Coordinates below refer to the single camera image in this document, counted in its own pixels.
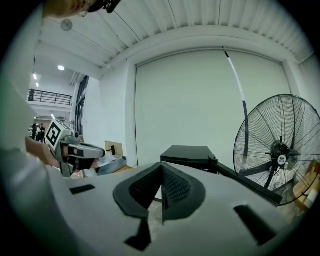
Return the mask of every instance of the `standing fan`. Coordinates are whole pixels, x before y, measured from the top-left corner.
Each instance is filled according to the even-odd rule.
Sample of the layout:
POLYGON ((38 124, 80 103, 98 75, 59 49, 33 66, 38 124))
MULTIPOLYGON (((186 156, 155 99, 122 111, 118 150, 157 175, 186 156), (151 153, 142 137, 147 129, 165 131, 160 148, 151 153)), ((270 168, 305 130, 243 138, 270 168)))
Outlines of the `standing fan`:
POLYGON ((243 122, 235 139, 234 170, 242 177, 282 196, 286 205, 301 197, 312 185, 306 169, 320 159, 320 118, 306 100, 277 95, 260 103, 248 115, 248 139, 243 122), (294 186, 304 189, 294 195, 294 186))

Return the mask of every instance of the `gray surface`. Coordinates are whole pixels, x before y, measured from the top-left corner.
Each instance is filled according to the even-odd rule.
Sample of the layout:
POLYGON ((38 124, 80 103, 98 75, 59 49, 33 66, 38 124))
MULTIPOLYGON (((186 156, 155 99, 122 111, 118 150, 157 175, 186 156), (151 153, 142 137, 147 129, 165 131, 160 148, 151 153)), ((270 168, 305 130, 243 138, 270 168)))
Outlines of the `gray surface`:
MULTIPOLYGON (((12 164, 3 166, 7 174, 14 174, 11 180, 11 176, 7 176, 5 184, 10 195, 16 195, 10 198, 15 204, 15 212, 39 239, 50 241, 47 246, 51 249, 60 249, 60 255, 69 255, 57 244, 65 240, 73 241, 70 246, 77 255, 142 254, 125 244, 129 237, 137 234, 140 220, 123 214, 114 200, 113 191, 120 182, 151 165, 113 175, 72 180, 64 179, 54 168, 45 169, 32 157, 29 169, 18 165, 28 161, 19 157, 14 159, 16 161, 6 160, 12 164), (88 184, 95 189, 71 194, 70 188, 88 184), (52 228, 59 231, 59 235, 51 235, 54 234, 50 232, 52 228), (64 237, 61 237, 61 231, 64 231, 64 237)), ((149 216, 152 243, 144 250, 144 255, 250 255, 258 245, 234 211, 239 205, 249 205, 276 231, 286 226, 273 205, 234 180, 171 165, 202 182, 206 198, 190 217, 166 221, 163 226, 159 225, 159 204, 153 203, 149 216)))

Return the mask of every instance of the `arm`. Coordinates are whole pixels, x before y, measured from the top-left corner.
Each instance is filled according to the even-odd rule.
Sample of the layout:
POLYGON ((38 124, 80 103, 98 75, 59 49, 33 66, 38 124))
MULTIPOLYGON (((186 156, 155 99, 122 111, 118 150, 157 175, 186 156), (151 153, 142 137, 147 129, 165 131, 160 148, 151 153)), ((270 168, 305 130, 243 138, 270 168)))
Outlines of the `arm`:
POLYGON ((38 157, 46 166, 54 166, 60 168, 60 163, 52 155, 49 146, 37 141, 25 138, 26 151, 31 155, 38 157))

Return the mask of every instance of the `window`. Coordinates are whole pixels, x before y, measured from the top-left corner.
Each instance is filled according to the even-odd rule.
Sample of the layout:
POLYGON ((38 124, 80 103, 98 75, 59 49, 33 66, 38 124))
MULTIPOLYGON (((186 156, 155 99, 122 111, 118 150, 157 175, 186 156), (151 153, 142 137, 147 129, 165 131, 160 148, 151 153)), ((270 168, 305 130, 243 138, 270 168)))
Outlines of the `window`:
POLYGON ((76 98, 74 130, 77 131, 80 135, 83 135, 82 118, 84 114, 88 82, 89 76, 85 76, 79 85, 79 91, 76 98))

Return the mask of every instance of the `ceiling light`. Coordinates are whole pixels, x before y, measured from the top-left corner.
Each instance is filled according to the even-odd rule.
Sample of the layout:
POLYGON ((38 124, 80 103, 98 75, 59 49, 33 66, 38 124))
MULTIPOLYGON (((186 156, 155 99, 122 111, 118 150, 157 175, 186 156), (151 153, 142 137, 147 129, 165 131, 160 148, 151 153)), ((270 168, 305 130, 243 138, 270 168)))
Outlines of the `ceiling light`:
POLYGON ((58 66, 58 70, 64 71, 64 70, 65 70, 65 67, 64 67, 64 66, 59 65, 59 66, 58 66))

